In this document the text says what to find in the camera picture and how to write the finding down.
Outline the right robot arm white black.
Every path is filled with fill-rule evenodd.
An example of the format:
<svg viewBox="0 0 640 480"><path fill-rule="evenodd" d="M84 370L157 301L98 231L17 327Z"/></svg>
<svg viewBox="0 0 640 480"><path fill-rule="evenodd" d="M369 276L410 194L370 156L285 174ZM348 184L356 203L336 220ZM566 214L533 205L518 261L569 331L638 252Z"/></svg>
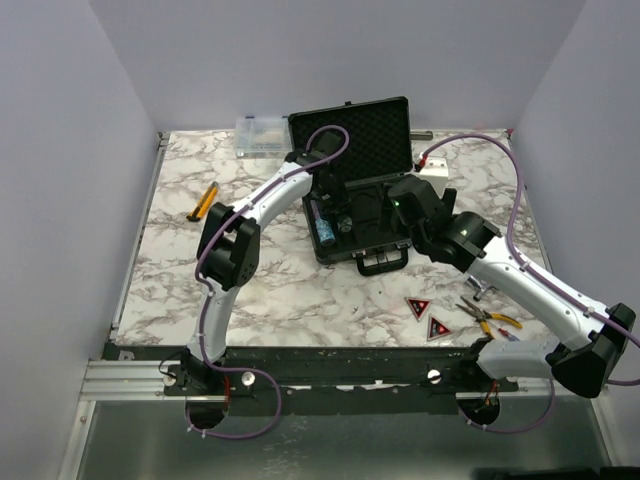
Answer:
<svg viewBox="0 0 640 480"><path fill-rule="evenodd" d="M560 281L522 256L498 227L482 216L453 211L457 192L438 195L413 175L384 188L380 226L400 230L414 249L484 280L516 302L555 336L555 341L483 342L476 358L460 367L460 379L480 392L496 379L546 378L585 398L610 383L633 325L623 303L607 306Z"/></svg>

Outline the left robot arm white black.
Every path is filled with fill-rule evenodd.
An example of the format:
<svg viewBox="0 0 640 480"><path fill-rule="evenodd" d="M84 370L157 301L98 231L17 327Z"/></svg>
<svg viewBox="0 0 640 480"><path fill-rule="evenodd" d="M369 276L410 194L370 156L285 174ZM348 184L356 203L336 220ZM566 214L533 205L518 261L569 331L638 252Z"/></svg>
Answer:
<svg viewBox="0 0 640 480"><path fill-rule="evenodd" d="M195 280L204 289L197 326L188 344L196 360L187 382L201 395L214 393L221 374L242 372L217 362L226 352L230 316L240 289L259 264L261 234L294 202L310 193L314 175L341 157L350 143L339 125L319 128L306 147L290 152L281 167L263 185L233 205L214 204L207 214Z"/></svg>

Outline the triangular red black card box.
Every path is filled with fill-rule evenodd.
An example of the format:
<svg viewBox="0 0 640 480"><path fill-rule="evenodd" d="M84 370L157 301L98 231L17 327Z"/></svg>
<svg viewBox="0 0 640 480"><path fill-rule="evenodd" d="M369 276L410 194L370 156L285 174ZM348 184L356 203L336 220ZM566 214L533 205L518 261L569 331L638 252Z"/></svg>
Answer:
<svg viewBox="0 0 640 480"><path fill-rule="evenodd" d="M435 339L451 335L453 331L446 326L441 320L439 320L436 316L430 315L428 321L428 331L427 331L427 340L429 342L434 341Z"/></svg>
<svg viewBox="0 0 640 480"><path fill-rule="evenodd" d="M406 297L405 301L411 310L412 315L418 322L421 321L431 304L430 300L413 297Z"/></svg>

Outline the light blue poker chip stack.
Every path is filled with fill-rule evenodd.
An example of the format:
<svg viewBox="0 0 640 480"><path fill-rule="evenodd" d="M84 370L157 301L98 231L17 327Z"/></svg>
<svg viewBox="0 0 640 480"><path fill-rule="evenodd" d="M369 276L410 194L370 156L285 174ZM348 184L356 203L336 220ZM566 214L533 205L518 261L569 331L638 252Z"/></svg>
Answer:
<svg viewBox="0 0 640 480"><path fill-rule="evenodd" d="M315 227L321 246L329 247L335 244L336 237L332 225L328 220L323 217L317 217L315 219Z"/></svg>

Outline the purple poker chip stack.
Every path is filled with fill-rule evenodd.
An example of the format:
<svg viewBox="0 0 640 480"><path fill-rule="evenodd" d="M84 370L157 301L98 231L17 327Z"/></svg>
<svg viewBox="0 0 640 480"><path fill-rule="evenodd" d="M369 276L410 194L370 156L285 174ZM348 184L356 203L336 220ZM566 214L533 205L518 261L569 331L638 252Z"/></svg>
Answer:
<svg viewBox="0 0 640 480"><path fill-rule="evenodd" d="M311 206L312 213L313 213L314 217L316 219L321 218L322 217L322 213L321 213L321 208L319 207L318 203L315 200L311 200L310 201L310 206Z"/></svg>

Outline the green blue poker chip stack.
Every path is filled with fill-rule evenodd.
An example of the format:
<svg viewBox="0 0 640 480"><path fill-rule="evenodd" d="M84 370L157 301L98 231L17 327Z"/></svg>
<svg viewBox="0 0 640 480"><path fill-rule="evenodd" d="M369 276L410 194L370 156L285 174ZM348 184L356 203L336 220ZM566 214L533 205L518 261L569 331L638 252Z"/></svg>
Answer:
<svg viewBox="0 0 640 480"><path fill-rule="evenodd" d="M342 235L349 234L353 230L353 220L346 214L340 214L336 217L336 225L339 233Z"/></svg>

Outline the black poker set case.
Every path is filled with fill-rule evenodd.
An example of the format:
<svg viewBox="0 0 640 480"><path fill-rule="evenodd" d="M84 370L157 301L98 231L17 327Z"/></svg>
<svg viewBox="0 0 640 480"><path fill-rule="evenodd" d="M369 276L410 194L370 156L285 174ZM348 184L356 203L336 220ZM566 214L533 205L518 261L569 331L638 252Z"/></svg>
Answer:
<svg viewBox="0 0 640 480"><path fill-rule="evenodd" d="M336 219L328 220L336 242L320 245L310 201L312 188L302 200L314 254L328 266L354 261L367 277L393 272L408 264L411 240L402 235L378 231L382 195L391 184L412 171L409 102L404 96L371 102L292 113L288 128L292 147L303 149L312 133L323 126L339 125L350 135L345 153L324 169L344 179L351 198L353 230L342 235Z"/></svg>

